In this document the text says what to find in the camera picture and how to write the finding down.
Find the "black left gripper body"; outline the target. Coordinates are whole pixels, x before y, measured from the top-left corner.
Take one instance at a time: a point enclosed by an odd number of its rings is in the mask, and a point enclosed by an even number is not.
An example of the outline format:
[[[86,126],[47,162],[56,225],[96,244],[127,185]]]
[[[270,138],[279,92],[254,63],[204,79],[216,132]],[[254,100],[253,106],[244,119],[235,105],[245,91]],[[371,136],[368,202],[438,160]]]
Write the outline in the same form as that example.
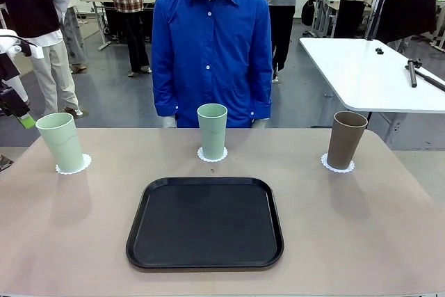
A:
[[[10,80],[19,76],[20,72],[8,54],[0,55],[0,80]]]

